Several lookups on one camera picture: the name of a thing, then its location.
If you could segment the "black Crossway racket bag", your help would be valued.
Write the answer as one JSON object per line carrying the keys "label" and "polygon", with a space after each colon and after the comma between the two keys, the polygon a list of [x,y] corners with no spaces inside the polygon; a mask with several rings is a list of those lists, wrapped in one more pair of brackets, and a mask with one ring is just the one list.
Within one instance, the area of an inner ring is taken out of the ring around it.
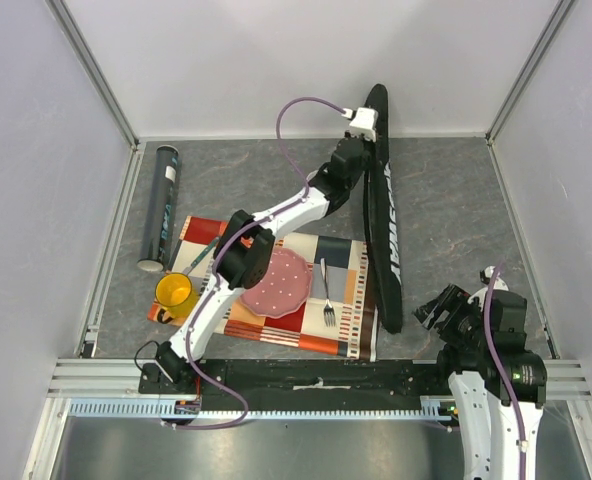
{"label": "black Crossway racket bag", "polygon": [[367,144],[369,157],[363,184],[363,224],[369,280],[382,327],[390,334],[398,334],[403,326],[403,287],[391,182],[389,96],[385,85],[374,85],[364,106],[377,112],[376,140]]}

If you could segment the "black shuttlecock tube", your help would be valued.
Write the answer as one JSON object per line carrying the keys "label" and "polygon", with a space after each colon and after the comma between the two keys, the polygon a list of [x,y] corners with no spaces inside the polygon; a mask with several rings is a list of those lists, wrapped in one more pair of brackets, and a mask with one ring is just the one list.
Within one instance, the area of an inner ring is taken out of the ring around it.
{"label": "black shuttlecock tube", "polygon": [[170,145],[156,150],[155,168],[137,267],[160,272],[167,266],[172,240],[173,215],[180,156]]}

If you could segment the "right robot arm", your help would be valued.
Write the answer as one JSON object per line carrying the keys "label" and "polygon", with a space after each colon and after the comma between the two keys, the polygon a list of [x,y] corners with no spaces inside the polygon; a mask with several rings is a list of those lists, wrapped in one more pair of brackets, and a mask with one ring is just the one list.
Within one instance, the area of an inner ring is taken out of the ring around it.
{"label": "right robot arm", "polygon": [[526,313],[502,282],[475,294],[450,284],[414,312],[444,343],[433,377],[454,397],[467,479],[536,476],[547,370],[526,348]]}

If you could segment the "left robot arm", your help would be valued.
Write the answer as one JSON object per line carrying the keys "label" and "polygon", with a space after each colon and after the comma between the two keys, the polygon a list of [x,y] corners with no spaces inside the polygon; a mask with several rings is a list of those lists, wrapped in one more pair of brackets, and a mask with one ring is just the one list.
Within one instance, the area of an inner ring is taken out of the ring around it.
{"label": "left robot arm", "polygon": [[330,160],[305,179],[301,191],[261,212],[236,211],[214,252],[212,273],[197,305],[180,329],[157,347],[154,362],[161,382],[174,393],[192,388],[196,362],[217,324],[244,291],[265,276],[278,239],[336,212],[372,166],[376,140],[346,134]]}

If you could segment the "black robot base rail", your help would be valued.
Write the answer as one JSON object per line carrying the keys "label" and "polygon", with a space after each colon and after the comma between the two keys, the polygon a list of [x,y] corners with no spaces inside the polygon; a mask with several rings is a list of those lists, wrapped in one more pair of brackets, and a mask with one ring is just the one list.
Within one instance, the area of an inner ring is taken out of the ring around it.
{"label": "black robot base rail", "polygon": [[253,412],[417,410],[422,396],[450,394],[432,362],[207,359],[199,367]]}

